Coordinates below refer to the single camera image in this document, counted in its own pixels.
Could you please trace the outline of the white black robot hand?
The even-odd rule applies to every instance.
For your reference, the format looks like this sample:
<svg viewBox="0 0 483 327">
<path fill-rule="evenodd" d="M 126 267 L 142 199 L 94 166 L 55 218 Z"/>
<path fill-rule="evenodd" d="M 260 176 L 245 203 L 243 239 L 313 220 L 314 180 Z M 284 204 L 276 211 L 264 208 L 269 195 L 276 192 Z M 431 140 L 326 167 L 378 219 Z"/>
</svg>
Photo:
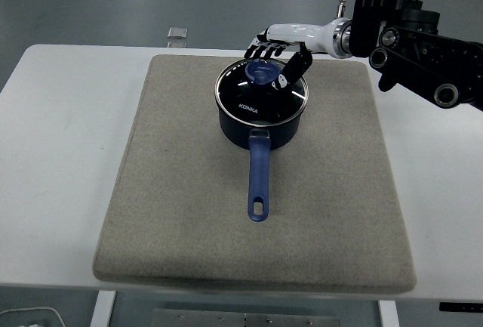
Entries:
<svg viewBox="0 0 483 327">
<path fill-rule="evenodd" d="M 277 78 L 270 82 L 278 91 L 287 90 L 310 68 L 313 54 L 329 54 L 336 59 L 350 57 L 350 27 L 351 20 L 345 17 L 338 17 L 324 26 L 273 24 L 254 37 L 244 58 L 268 61 L 290 46 L 297 45 L 299 51 L 287 62 Z"/>
</svg>

